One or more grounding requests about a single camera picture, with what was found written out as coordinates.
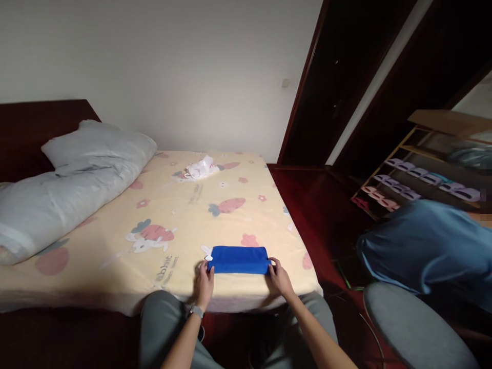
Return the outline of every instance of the leg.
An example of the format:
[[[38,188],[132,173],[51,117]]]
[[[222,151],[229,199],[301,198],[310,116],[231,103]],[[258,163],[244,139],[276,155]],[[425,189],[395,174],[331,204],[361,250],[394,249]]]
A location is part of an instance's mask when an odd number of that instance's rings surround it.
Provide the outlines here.
[[[157,369],[181,332],[188,312],[183,303],[166,291],[153,292],[143,306],[138,366],[141,369]],[[221,368],[198,340],[191,367]]]
[[[301,296],[301,301],[331,338],[338,343],[333,315],[323,297],[316,292],[311,292]],[[275,331],[267,340],[267,344],[268,347],[273,348],[273,351],[263,365],[264,369],[317,367],[290,307],[277,317]]]

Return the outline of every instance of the white plastic bag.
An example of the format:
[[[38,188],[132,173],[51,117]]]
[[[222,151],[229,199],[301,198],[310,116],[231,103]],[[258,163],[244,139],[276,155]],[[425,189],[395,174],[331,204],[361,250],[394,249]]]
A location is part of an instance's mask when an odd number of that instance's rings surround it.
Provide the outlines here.
[[[206,155],[202,160],[188,165],[184,174],[185,178],[197,180],[218,172],[219,168],[213,162],[214,159]]]

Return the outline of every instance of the hand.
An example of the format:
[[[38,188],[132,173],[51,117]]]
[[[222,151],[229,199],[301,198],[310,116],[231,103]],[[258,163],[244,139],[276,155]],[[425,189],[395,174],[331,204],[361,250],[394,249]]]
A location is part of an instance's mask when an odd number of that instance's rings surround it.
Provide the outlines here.
[[[198,274],[197,288],[198,288],[198,298],[196,300],[196,306],[205,312],[209,306],[210,300],[212,298],[212,293],[214,292],[214,271],[213,266],[210,272],[207,273],[207,267],[209,262],[204,261],[200,265],[200,272]]]
[[[280,261],[275,258],[269,258],[269,260],[275,262],[275,266],[269,265],[268,270],[270,271],[270,277],[272,278],[273,285],[278,292],[287,300],[290,296],[295,296],[294,289],[292,288],[292,283],[287,274],[287,271],[282,268]]]

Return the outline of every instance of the yellow mattress cover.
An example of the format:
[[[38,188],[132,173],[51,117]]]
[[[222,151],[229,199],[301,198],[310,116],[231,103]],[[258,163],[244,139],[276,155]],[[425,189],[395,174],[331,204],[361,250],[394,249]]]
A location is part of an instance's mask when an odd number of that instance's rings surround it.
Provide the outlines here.
[[[206,154],[220,171],[184,168]],[[241,152],[158,151],[121,195],[32,258],[0,267],[0,310],[82,306],[139,313],[152,291],[193,301],[195,271],[216,245],[265,247],[298,295],[322,294],[306,247],[264,160]],[[269,278],[216,274],[210,311],[271,309]]]

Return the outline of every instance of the person's right hand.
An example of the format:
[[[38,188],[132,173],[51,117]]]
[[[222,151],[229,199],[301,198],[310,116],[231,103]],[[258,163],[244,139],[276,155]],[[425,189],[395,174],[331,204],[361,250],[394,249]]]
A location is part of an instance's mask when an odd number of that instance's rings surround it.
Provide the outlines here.
[[[280,292],[280,294],[287,300],[287,297],[295,295],[289,275],[287,274],[287,271],[282,268],[282,265],[280,264],[280,261],[278,259],[269,258],[269,260],[275,262],[275,266],[271,264],[268,266],[273,285],[276,289],[278,289],[278,292]]]

